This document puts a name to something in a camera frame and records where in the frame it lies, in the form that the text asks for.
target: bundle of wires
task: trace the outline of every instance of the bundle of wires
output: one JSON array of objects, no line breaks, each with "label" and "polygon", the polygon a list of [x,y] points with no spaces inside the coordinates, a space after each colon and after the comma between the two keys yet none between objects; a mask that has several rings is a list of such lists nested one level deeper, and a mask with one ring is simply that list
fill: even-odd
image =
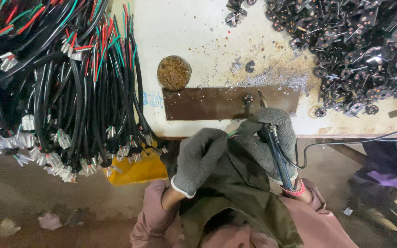
[{"label": "bundle of wires", "polygon": [[75,181],[166,152],[143,115],[133,17],[124,5],[121,35],[107,3],[0,0],[0,154]]}]

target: gloved hand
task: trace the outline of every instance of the gloved hand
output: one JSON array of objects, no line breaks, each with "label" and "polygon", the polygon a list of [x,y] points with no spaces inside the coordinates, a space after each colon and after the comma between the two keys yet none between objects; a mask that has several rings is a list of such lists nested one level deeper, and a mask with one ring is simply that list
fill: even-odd
[{"label": "gloved hand", "polygon": [[[252,136],[252,133],[261,129],[258,123],[272,123],[278,127],[278,140],[284,154],[293,159],[295,156],[295,132],[292,128],[292,123],[289,114],[283,110],[275,108],[259,109],[255,113],[252,120],[244,121],[240,125],[240,136],[235,138],[235,141],[243,147],[257,163],[266,171],[268,177],[282,185],[280,173],[275,161],[270,153],[268,145],[260,140],[259,137]],[[286,161],[286,167],[289,172],[290,180],[295,180],[298,176],[298,170]]]},{"label": "gloved hand", "polygon": [[217,165],[228,146],[228,134],[220,129],[203,128],[180,143],[177,174],[171,185],[191,199]]}]

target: dirty floor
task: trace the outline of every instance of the dirty floor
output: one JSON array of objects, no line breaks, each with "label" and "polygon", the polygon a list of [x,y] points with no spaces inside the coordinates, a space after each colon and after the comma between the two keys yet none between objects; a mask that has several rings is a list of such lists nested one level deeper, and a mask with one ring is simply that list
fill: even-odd
[{"label": "dirty floor", "polygon": [[[301,153],[304,146],[314,142],[299,140]],[[348,217],[341,213],[350,197],[347,180],[361,166],[322,146],[310,149],[308,159],[308,166],[300,176],[317,184],[328,209],[334,212],[351,239],[360,247],[385,247],[387,240],[377,228],[353,214]],[[130,247],[129,235],[147,185],[115,187],[101,173],[78,177],[77,183],[63,183],[42,167],[33,164],[20,167],[13,158],[0,155],[0,220],[9,218],[22,227],[18,233],[0,238],[0,247],[56,247],[58,244],[59,247]],[[54,231],[40,228],[37,217],[57,205],[69,211],[88,208],[83,225]],[[169,236],[178,234],[179,221]]]}]

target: purple cloth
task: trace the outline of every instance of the purple cloth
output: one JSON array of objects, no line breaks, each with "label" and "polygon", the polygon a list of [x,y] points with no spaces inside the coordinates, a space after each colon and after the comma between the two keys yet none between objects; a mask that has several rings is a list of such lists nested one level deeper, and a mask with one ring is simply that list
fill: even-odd
[{"label": "purple cloth", "polygon": [[397,175],[393,174],[380,174],[376,171],[371,171],[367,173],[367,176],[374,178],[381,185],[392,186],[397,188]]}]

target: workbench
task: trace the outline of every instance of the workbench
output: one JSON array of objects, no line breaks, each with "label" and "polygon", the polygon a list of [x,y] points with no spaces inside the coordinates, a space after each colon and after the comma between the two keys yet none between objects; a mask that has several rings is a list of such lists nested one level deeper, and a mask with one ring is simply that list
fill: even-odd
[{"label": "workbench", "polygon": [[[112,14],[120,17],[119,20],[122,20],[122,3],[114,1],[111,6]],[[224,22],[230,13],[226,3],[226,0],[131,2],[142,68],[144,114],[158,136],[187,137],[203,127],[230,133],[241,123],[240,120],[170,121],[165,114],[162,86],[157,80],[157,65],[169,55],[178,55],[191,65],[192,76],[187,86],[190,88],[301,87],[298,108],[292,118],[298,138],[362,138],[397,130],[397,117],[388,116],[388,112],[397,110],[397,100],[393,98],[376,103],[380,111],[373,116],[360,113],[359,118],[353,118],[329,110],[327,116],[315,117],[315,110],[323,106],[323,100],[318,102],[321,80],[312,74],[313,54],[306,50],[291,61],[290,36],[272,29],[272,22],[265,17],[263,1],[251,7],[243,3],[248,14],[235,28]],[[233,63],[239,57],[244,65],[255,61],[255,71],[247,74],[240,69],[232,73]]]}]

